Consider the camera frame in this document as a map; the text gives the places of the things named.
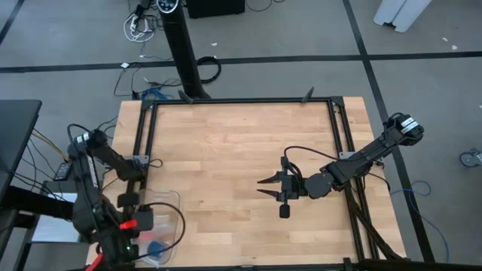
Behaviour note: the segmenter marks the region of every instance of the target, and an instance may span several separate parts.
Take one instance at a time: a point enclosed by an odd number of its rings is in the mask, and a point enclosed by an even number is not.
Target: black pole
[[[201,85],[182,6],[178,3],[176,8],[169,13],[160,11],[160,17],[184,92],[193,99],[211,99]]]

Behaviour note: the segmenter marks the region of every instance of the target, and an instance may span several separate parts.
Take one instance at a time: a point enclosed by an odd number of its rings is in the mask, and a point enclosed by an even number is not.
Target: black metal frame
[[[243,104],[243,103],[301,103],[302,98],[247,98],[247,99],[196,99],[192,103],[193,105],[212,105],[212,104]],[[349,128],[349,121],[346,115],[346,109],[343,102],[343,97],[332,96],[332,97],[313,97],[309,98],[307,102],[326,102],[328,106],[328,114],[330,117],[331,128],[333,129],[333,136],[335,141],[335,146],[337,153],[343,151],[343,146],[341,144],[340,131],[338,130],[337,118],[335,113],[335,106],[340,110],[340,116],[343,124],[343,130],[346,135],[346,141],[348,142],[348,151],[354,151],[355,145],[353,143],[352,135]],[[148,128],[148,137],[145,146],[145,155],[151,155],[152,143],[154,140],[154,131],[157,119],[157,107],[161,105],[186,105],[187,102],[184,100],[170,100],[170,101],[157,101],[157,100],[144,100],[141,104],[141,111],[139,115],[139,123],[137,126],[136,140],[134,142],[133,155],[139,155],[140,146],[142,143],[142,133],[145,125],[145,115],[147,110],[151,109],[151,119]],[[365,192],[361,189],[362,183],[360,179],[355,180],[356,186],[358,188],[358,198],[361,203],[361,210],[366,215],[368,220],[370,220],[370,212],[368,210],[367,199]],[[146,188],[146,181],[142,182],[140,189]],[[129,183],[127,185],[127,192],[134,192],[134,183]],[[350,189],[346,189],[345,193],[352,193]],[[362,244],[362,236],[360,234],[360,229],[358,226],[358,220],[352,212],[349,212],[350,224],[352,227],[352,234],[354,240],[354,246],[356,249],[356,254],[358,261],[365,259],[365,251]],[[373,239],[367,234],[371,256],[373,259],[379,259],[377,247]],[[349,258],[344,258],[343,263],[335,264],[306,264],[306,265],[280,265],[280,266],[213,266],[213,267],[179,267],[179,268],[169,268],[172,270],[216,270],[216,269],[241,269],[241,270],[300,270],[300,269],[316,269],[316,270],[333,270],[333,269],[354,269],[356,264],[351,264]],[[137,270],[148,270],[150,268],[138,268]]]

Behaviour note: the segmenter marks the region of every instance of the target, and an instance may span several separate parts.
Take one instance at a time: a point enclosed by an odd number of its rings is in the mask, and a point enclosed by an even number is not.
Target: red cable
[[[93,261],[93,263],[87,269],[85,269],[85,271],[93,271],[99,265],[103,257],[104,257],[104,254],[102,253],[98,254],[97,258]]]

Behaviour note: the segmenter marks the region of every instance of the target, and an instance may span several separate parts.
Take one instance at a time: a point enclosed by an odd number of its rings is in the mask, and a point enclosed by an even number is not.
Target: clear plastic container
[[[150,189],[140,191],[141,202],[166,202],[181,210],[181,200],[175,191],[157,192]],[[154,228],[150,231],[141,232],[138,239],[133,240],[139,246],[139,255],[166,248],[176,236],[179,214],[169,206],[151,206],[154,213]],[[167,263],[175,255],[175,247],[161,254],[154,254],[141,260],[159,268]]]

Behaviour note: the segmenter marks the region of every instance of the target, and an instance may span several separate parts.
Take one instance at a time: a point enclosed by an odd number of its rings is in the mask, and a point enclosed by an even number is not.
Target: desk leg
[[[74,204],[10,186],[2,201],[5,209],[16,209],[55,218],[72,219]]]

